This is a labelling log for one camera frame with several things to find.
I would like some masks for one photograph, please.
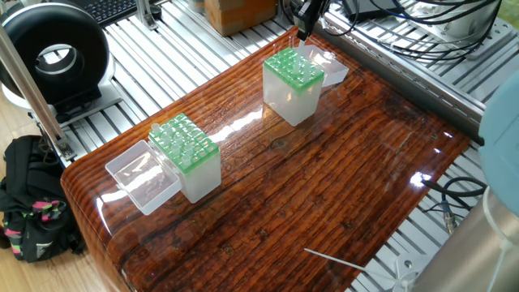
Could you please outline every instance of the black cable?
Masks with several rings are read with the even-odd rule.
[[[430,181],[424,180],[424,181],[422,181],[422,183],[435,191],[438,191],[440,193],[445,193],[446,195],[450,195],[450,196],[456,196],[459,198],[468,198],[468,197],[473,197],[476,195],[482,195],[485,192],[485,188],[481,188],[476,191],[449,191],[449,190],[445,190],[443,187],[441,187],[439,184],[437,184],[435,182],[430,182]]]
[[[480,191],[483,190],[483,192],[485,191],[485,189],[487,189],[487,185],[484,182],[481,182],[481,181],[479,181],[479,180],[477,180],[475,178],[470,178],[470,177],[453,178],[453,179],[449,180],[447,183],[445,183],[444,189],[448,190],[448,188],[451,185],[453,185],[454,183],[457,183],[457,182],[475,183],[475,184],[477,184],[477,185],[479,185],[481,187]],[[463,200],[461,200],[460,198],[458,198],[456,196],[452,196],[451,195],[450,197],[453,198],[458,203],[463,202]],[[441,193],[441,199],[442,199],[442,201],[446,201],[447,200],[447,194],[445,192]]]
[[[436,20],[436,21],[423,21],[423,20],[417,19],[417,18],[409,15],[407,12],[405,12],[404,7],[402,7],[397,0],[393,0],[393,3],[395,3],[395,5],[397,5],[397,7],[401,8],[402,14],[408,20],[412,20],[412,21],[414,21],[415,23],[418,23],[418,24],[439,25],[439,24],[448,24],[448,23],[451,23],[454,20],[458,20],[458,19],[460,19],[462,17],[470,15],[470,14],[474,13],[475,11],[478,11],[478,10],[484,8],[485,6],[488,6],[488,5],[490,5],[490,4],[492,4],[492,3],[496,2],[496,1],[500,1],[500,0],[484,0],[483,3],[481,3],[481,4],[477,5],[477,6],[474,6],[474,7],[470,8],[467,11],[463,11],[462,13],[456,14],[455,16],[453,16],[453,17],[451,17],[449,19],[442,19],[442,20]]]
[[[285,10],[285,6],[283,5],[283,0],[279,0],[279,9],[283,12],[283,15],[289,20],[289,23],[294,25],[294,20],[290,18],[289,14]]]
[[[321,7],[320,15],[324,15],[328,9],[330,9],[330,5],[332,4],[332,0],[324,0],[323,6]]]
[[[465,0],[461,2],[438,2],[438,1],[432,1],[432,0],[415,0],[416,2],[422,2],[427,4],[434,4],[438,6],[456,6],[456,5],[465,5],[465,4],[472,4],[476,2],[481,2],[485,0]]]
[[[483,3],[481,3],[481,4],[477,5],[477,6],[474,6],[474,7],[470,8],[467,11],[463,11],[463,12],[461,12],[459,14],[456,14],[456,15],[454,15],[453,17],[451,17],[449,19],[442,19],[442,20],[436,20],[436,21],[424,21],[424,20],[420,20],[418,18],[415,18],[412,15],[409,15],[407,12],[405,12],[405,8],[397,0],[393,0],[393,3],[395,4],[395,6],[397,8],[400,9],[400,11],[401,11],[401,13],[403,15],[399,15],[397,13],[393,13],[391,11],[388,11],[387,9],[384,9],[384,8],[380,7],[377,3],[375,3],[375,0],[369,0],[369,1],[371,2],[371,4],[373,6],[377,7],[379,10],[381,10],[381,11],[383,11],[383,12],[389,14],[389,15],[393,15],[393,16],[396,16],[396,17],[399,17],[399,18],[402,18],[402,19],[411,20],[411,21],[414,21],[415,23],[418,23],[418,24],[440,25],[440,24],[451,23],[454,20],[458,20],[458,19],[460,19],[462,17],[470,15],[470,14],[474,13],[475,11],[478,11],[478,10],[484,8],[485,6],[488,6],[488,5],[492,4],[493,2],[500,1],[500,0],[483,0]]]
[[[448,205],[449,207],[462,208],[462,209],[467,210],[466,207],[461,206],[461,205],[450,204],[450,203],[447,203],[447,202],[439,202],[439,203],[437,203],[437,204],[434,204],[434,205],[433,205],[432,207],[430,207],[429,209],[427,209],[427,210],[423,210],[422,212],[427,213],[427,212],[431,211],[432,209],[434,209],[435,207],[438,207],[438,206],[440,206],[440,205]]]
[[[498,12],[499,12],[501,0],[484,0],[484,1],[485,1],[485,3],[488,2],[487,5],[492,3],[492,2],[494,2],[494,1],[499,1],[498,6],[495,8],[492,22],[490,23],[490,25],[488,26],[487,30],[483,33],[483,35],[478,40],[476,40],[472,44],[464,45],[464,46],[456,48],[456,49],[446,49],[446,50],[434,51],[434,52],[427,52],[427,51],[415,50],[415,49],[407,49],[407,48],[400,47],[400,46],[397,46],[397,45],[385,44],[382,41],[380,41],[380,40],[378,40],[378,39],[376,39],[376,38],[374,38],[372,36],[368,36],[366,33],[362,32],[362,30],[357,30],[357,32],[359,32],[360,34],[362,34],[366,38],[370,39],[371,41],[374,41],[374,42],[384,46],[386,49],[391,50],[394,54],[400,55],[402,57],[414,58],[414,59],[422,59],[422,60],[430,60],[430,61],[437,61],[437,62],[438,61],[458,60],[459,58],[463,58],[463,57],[465,57],[468,54],[472,54],[476,49],[478,49],[482,45],[482,43],[486,40],[486,38],[490,34],[490,31],[492,29],[493,23],[495,22],[495,19],[497,17]],[[328,33],[329,35],[331,35],[331,36],[337,36],[337,37],[343,36],[346,33],[348,33],[348,32],[343,32],[341,34],[333,34],[333,33],[328,32],[327,30],[324,30],[324,31],[326,33]],[[459,55],[457,55],[455,57],[447,57],[447,58],[446,57],[423,57],[423,56],[430,56],[431,54],[446,54],[446,55],[449,55],[449,54],[457,52],[457,51],[463,51],[464,49],[467,49],[467,50],[463,54],[459,54]]]
[[[431,16],[427,16],[427,17],[416,17],[416,19],[420,19],[420,20],[429,20],[429,19],[435,19],[435,18],[438,18],[440,16],[444,16],[444,15],[447,15],[453,11],[455,11],[456,9],[460,8],[461,6],[463,6],[462,4],[461,5],[456,5],[456,6],[452,6],[451,8],[448,8],[446,11],[444,12],[441,12],[441,13],[438,13],[438,14],[435,14],[435,15],[431,15]]]
[[[441,210],[441,209],[432,209],[432,210],[429,210],[428,212],[430,212],[430,211],[433,211],[433,212],[443,212],[444,210]],[[460,214],[453,213],[453,215],[454,215],[454,216],[457,216],[457,217],[459,217],[459,218],[461,218],[461,219],[465,219],[465,217],[463,217],[463,216],[460,215]]]
[[[438,52],[443,52],[443,53],[447,53],[447,54],[450,54],[450,53],[453,53],[453,52],[456,52],[458,50],[462,50],[462,49],[468,49],[469,47],[473,46],[473,48],[469,49],[468,51],[464,52],[463,54],[461,55],[458,55],[456,57],[451,57],[451,58],[427,58],[427,57],[422,57],[422,56],[413,56],[412,54],[405,54],[405,53],[402,53],[402,52],[398,52],[398,51],[395,51],[394,49],[391,48],[391,46],[387,46],[383,43],[381,43],[380,41],[374,39],[373,37],[371,36],[368,36],[366,35],[365,33],[361,32],[358,30],[358,32],[360,32],[361,34],[363,34],[365,37],[368,37],[370,39],[372,39],[373,41],[378,41],[379,44],[381,45],[384,45],[386,47],[386,49],[390,49],[394,54],[397,54],[397,55],[401,55],[403,57],[407,57],[407,58],[415,58],[415,59],[423,59],[423,60],[431,60],[431,61],[451,61],[451,60],[458,60],[459,58],[463,58],[465,57],[466,55],[468,54],[471,54],[473,53],[476,49],[478,49],[481,44],[485,41],[485,39],[488,37],[488,35],[490,34],[490,31],[492,30],[492,27],[493,27],[493,23],[495,22],[495,19],[497,18],[497,15],[499,13],[499,8],[501,6],[501,3],[502,3],[502,0],[499,0],[498,2],[498,5],[496,6],[495,10],[494,10],[494,15],[492,16],[493,20],[492,22],[489,24],[487,30],[485,31],[485,33],[483,33],[483,35],[473,44],[471,45],[465,45],[463,47],[460,47],[460,48],[457,48],[457,49],[449,49],[449,50],[445,50],[445,51],[435,51],[435,52],[423,52],[423,51],[416,51],[416,50],[411,50],[411,49],[407,49],[407,48],[402,48],[402,47],[399,47],[399,46],[393,46],[393,48],[397,48],[397,49],[400,49],[400,50],[404,50],[404,51],[409,51],[411,53],[415,53],[415,54],[421,54],[421,55],[424,55],[424,54],[436,54]]]
[[[358,22],[358,15],[359,15],[359,11],[360,11],[360,1],[361,0],[353,0],[355,2],[355,9],[356,9],[356,14],[355,14],[355,18],[354,18],[354,22],[350,25],[350,29],[348,29],[347,31],[345,32],[341,32],[341,33],[332,33],[332,32],[329,32],[327,31],[326,29],[324,29],[324,31],[332,36],[332,37],[342,37],[348,33],[350,33],[351,31],[354,30],[354,27],[355,25],[357,24]],[[346,10],[346,0],[342,0],[342,6],[344,7],[344,9]]]

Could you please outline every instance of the cardboard box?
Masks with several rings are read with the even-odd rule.
[[[205,0],[209,23],[224,37],[276,15],[277,0]]]

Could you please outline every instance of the wood grain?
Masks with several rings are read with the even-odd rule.
[[[88,247],[115,289],[343,291],[356,272],[304,247],[367,264],[469,140],[317,36],[350,68],[291,127],[263,103],[262,64],[290,30],[66,169]],[[221,150],[222,184],[144,216],[105,171],[151,125],[185,113]]]

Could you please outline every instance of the wooden floor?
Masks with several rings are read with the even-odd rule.
[[[0,153],[3,155],[14,138],[39,134],[27,113],[9,104],[0,93]],[[5,162],[0,159],[0,179],[5,173]],[[102,292],[106,289],[87,251],[83,255],[65,252],[51,260],[27,264],[16,260],[11,250],[0,250],[0,291]]]

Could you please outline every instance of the black backpack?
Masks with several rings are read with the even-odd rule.
[[[24,136],[7,147],[6,177],[0,184],[4,232],[18,260],[47,260],[84,241],[60,185],[58,158],[41,136]]]

